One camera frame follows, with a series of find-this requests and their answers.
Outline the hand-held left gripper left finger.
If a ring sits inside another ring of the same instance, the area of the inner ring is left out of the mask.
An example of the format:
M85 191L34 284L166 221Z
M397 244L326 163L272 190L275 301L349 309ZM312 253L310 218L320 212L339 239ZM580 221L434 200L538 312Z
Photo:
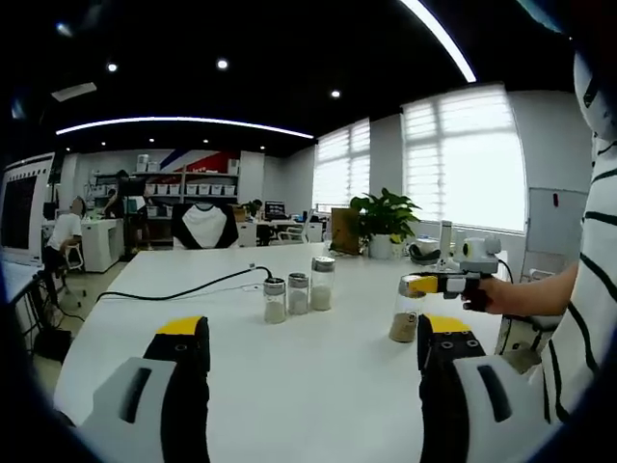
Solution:
M208 462L210 366L205 316L166 323L96 389L80 435L105 462Z

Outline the person's right hand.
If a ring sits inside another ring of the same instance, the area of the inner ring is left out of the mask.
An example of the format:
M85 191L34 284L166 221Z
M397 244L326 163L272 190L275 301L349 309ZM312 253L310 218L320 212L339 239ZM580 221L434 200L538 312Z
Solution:
M463 307L478 313L499 313L503 281L495 278L472 281L461 295Z

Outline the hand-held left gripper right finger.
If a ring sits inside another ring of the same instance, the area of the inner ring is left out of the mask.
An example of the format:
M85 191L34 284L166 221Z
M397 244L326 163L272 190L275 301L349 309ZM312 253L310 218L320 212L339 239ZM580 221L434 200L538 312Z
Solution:
M454 318L417 324L422 462L524 462L550 435L543 394Z

